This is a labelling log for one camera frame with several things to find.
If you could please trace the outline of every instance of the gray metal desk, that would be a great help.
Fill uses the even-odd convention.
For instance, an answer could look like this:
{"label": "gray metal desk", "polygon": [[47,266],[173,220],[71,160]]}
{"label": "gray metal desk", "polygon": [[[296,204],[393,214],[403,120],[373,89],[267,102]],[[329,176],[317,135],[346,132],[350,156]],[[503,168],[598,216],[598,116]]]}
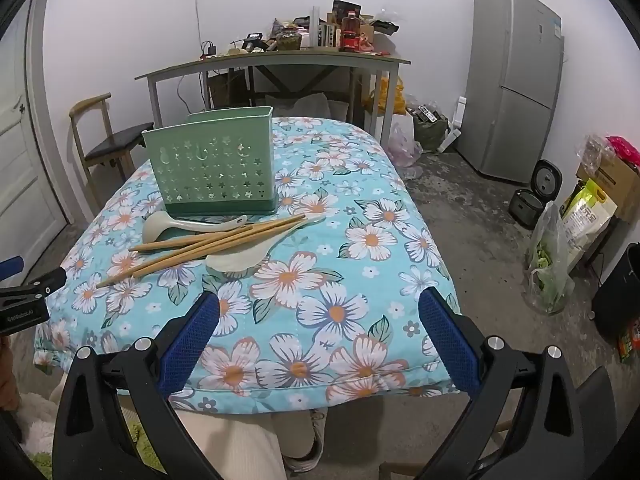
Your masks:
{"label": "gray metal desk", "polygon": [[[160,103],[158,102],[157,83],[165,79],[181,77],[188,74],[201,73],[206,80],[207,72],[210,70],[227,70],[230,68],[247,68],[253,66],[269,65],[324,65],[324,66],[346,66],[350,68],[363,68],[369,73],[376,75],[374,90],[374,103],[380,99],[380,81],[384,72],[388,72],[389,88],[395,89],[398,81],[398,68],[401,64],[411,64],[410,61],[389,56],[372,56],[370,54],[359,54],[352,52],[335,52],[330,50],[291,50],[281,52],[259,52],[258,54],[236,54],[234,56],[220,56],[210,59],[196,60],[181,65],[170,66],[162,70],[156,70],[138,76],[136,79],[146,77],[149,87],[149,97],[151,98],[151,109],[154,115],[156,128],[162,127],[162,115],[160,114]],[[382,134],[380,144],[386,146],[391,130],[391,116],[394,112],[395,92],[387,92],[385,115],[382,122]],[[376,131],[377,114],[372,114],[369,133]]]}

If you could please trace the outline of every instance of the cardboard box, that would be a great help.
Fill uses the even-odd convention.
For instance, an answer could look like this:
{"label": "cardboard box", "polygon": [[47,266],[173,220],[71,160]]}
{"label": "cardboard box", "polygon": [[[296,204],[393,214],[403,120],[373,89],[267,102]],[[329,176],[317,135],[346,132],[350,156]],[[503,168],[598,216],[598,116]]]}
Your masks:
{"label": "cardboard box", "polygon": [[360,33],[364,34],[367,41],[370,44],[373,44],[373,26],[371,25],[360,25]]}
{"label": "cardboard box", "polygon": [[[575,176],[585,181],[590,178],[583,165]],[[634,170],[617,157],[613,160],[604,158],[592,179],[618,206],[615,216],[628,223],[636,219],[640,204],[640,176]]]}

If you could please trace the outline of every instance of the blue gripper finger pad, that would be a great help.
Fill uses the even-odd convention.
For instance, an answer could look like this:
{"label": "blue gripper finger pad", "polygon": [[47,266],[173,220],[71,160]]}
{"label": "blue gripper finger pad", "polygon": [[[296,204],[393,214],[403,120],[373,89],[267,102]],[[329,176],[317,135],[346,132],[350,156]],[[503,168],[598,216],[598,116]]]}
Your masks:
{"label": "blue gripper finger pad", "polygon": [[24,270],[24,260],[21,256],[14,256],[4,262],[0,262],[0,282],[11,276],[15,276]]}
{"label": "blue gripper finger pad", "polygon": [[197,309],[160,360],[156,389],[165,399],[184,388],[220,320],[220,304],[212,292],[203,292],[195,305]]}
{"label": "blue gripper finger pad", "polygon": [[457,316],[428,288],[420,294],[418,316],[456,388],[474,397],[480,390],[478,358],[451,319]]}

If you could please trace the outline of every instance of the metal screw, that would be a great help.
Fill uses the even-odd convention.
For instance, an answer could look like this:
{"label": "metal screw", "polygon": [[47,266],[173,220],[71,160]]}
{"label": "metal screw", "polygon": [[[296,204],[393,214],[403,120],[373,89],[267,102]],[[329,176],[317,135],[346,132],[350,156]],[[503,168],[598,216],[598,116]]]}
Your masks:
{"label": "metal screw", "polygon": [[140,350],[141,352],[145,351],[151,346],[151,339],[149,339],[148,337],[141,337],[135,343],[133,343],[133,346],[136,350]]}
{"label": "metal screw", "polygon": [[562,351],[557,346],[550,346],[546,349],[546,353],[548,353],[553,359],[559,359],[562,357]]}
{"label": "metal screw", "polygon": [[504,348],[504,341],[495,335],[489,338],[488,344],[489,348],[493,348],[494,350],[502,350]]}
{"label": "metal screw", "polygon": [[78,353],[76,353],[78,359],[87,359],[89,355],[91,355],[91,349],[88,346],[83,346],[78,350]]}

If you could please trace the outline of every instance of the bottle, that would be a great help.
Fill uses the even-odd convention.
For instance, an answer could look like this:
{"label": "bottle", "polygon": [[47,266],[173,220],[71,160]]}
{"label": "bottle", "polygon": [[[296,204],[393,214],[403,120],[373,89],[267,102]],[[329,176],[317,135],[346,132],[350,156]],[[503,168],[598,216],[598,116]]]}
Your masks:
{"label": "bottle", "polygon": [[345,52],[360,51],[360,20],[356,18],[356,11],[350,10],[346,18],[342,19],[340,49]]}

